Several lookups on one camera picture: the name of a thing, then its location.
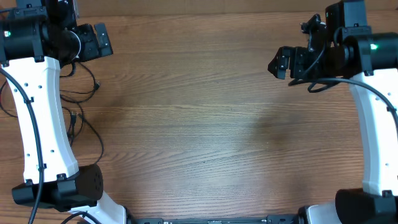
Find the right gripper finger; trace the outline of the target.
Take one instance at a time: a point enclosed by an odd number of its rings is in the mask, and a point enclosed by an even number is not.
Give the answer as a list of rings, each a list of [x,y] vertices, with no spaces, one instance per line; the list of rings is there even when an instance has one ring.
[[[326,41],[326,24],[322,22],[321,16],[315,14],[308,22],[302,22],[303,34],[308,34],[308,51],[314,52],[322,49]]]
[[[280,47],[275,57],[268,64],[267,70],[278,79],[284,80],[286,70],[289,68],[289,60],[292,53],[292,47]]]

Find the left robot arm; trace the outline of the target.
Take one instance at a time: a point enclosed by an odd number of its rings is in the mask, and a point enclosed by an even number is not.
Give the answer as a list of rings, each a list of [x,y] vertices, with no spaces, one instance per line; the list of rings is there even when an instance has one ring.
[[[24,147],[24,181],[15,203],[67,212],[88,223],[132,223],[128,209],[104,191],[97,163],[80,166],[65,127],[60,71],[109,56],[103,23],[78,25],[75,1],[20,0],[1,21],[1,73],[11,87]]]

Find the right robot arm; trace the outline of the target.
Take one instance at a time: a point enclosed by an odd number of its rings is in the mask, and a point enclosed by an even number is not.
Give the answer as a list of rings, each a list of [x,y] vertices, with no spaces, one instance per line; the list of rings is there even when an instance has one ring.
[[[267,223],[397,222],[397,34],[372,32],[363,1],[340,1],[302,23],[306,47],[279,48],[268,70],[310,93],[349,85],[363,145],[362,187]]]

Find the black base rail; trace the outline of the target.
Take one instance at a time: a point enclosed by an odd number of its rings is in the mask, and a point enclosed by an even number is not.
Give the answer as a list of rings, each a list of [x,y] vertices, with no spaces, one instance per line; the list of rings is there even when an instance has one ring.
[[[268,215],[266,217],[240,218],[132,218],[132,224],[303,224],[305,221],[298,215]]]

